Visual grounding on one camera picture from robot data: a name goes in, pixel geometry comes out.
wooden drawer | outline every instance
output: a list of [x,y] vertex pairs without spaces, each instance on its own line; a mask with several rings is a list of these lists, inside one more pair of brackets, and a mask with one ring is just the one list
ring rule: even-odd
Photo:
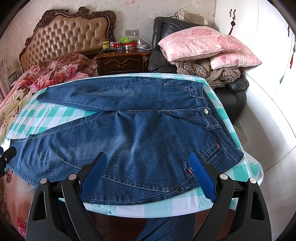
[[143,56],[137,55],[104,58],[101,59],[101,67],[103,75],[146,72]]

pink pillow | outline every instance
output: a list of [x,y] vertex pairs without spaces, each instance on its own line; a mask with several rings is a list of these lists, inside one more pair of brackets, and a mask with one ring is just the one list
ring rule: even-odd
[[[233,41],[240,42],[235,37],[229,35],[229,37]],[[256,66],[262,64],[262,62],[257,58],[255,54],[246,46],[244,45],[244,50],[239,51],[230,51],[230,52],[223,52],[219,53],[215,56],[209,58],[211,63],[212,69],[220,69],[224,67],[248,67],[248,66]]]
[[217,30],[198,26],[172,33],[158,43],[168,61],[186,61],[208,58],[223,51],[244,50],[244,45],[219,33]]

wardrobe door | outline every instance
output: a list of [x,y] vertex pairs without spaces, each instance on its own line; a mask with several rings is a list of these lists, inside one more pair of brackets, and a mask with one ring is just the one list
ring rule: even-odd
[[215,13],[215,20],[214,20],[214,29],[218,30],[219,32],[223,33],[224,35],[228,35],[229,31],[231,30],[231,17],[230,17],[230,10],[231,16],[233,13],[233,5],[234,0],[217,0],[216,3],[216,13]]
[[262,64],[248,67],[246,73],[273,98],[289,62],[292,32],[288,36],[288,24],[273,5],[267,0],[258,2],[258,27],[251,50]]
[[231,35],[250,49],[253,47],[257,32],[258,8],[258,0],[234,0],[236,25],[233,27]]
[[296,148],[264,172],[260,185],[270,218],[272,240],[282,233],[296,211],[295,159]]
[[244,77],[250,84],[247,102],[234,125],[241,132],[244,150],[266,171],[296,146],[296,137],[274,101],[252,78]]
[[[293,41],[295,41],[295,35],[291,35]],[[291,48],[290,60],[292,58],[293,48]],[[296,111],[295,111],[295,91],[296,91],[296,56],[294,56],[294,62],[292,68],[290,68],[290,62],[287,66],[283,80],[280,84],[278,91],[276,92],[273,101],[281,110],[288,123],[290,124],[293,132],[296,134]]]

pink floral blanket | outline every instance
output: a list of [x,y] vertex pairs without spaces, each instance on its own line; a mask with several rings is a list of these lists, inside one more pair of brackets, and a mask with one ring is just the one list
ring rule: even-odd
[[71,54],[57,60],[43,61],[32,66],[16,82],[13,89],[0,104],[0,111],[22,92],[37,92],[47,86],[71,80],[98,76],[97,64],[82,54]]
[[[51,85],[98,76],[98,65],[81,54],[72,54],[54,61],[32,66],[17,81],[0,104],[0,142],[32,95]],[[25,238],[27,218],[34,197],[34,188],[9,168],[0,178],[0,211]]]

tufted leather headboard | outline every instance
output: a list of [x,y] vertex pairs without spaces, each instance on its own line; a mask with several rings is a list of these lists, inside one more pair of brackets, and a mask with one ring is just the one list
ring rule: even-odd
[[113,11],[89,14],[85,7],[80,7],[77,13],[65,9],[47,10],[20,53],[23,71],[44,60],[55,60],[72,53],[87,56],[102,49],[104,41],[115,41],[115,20]]

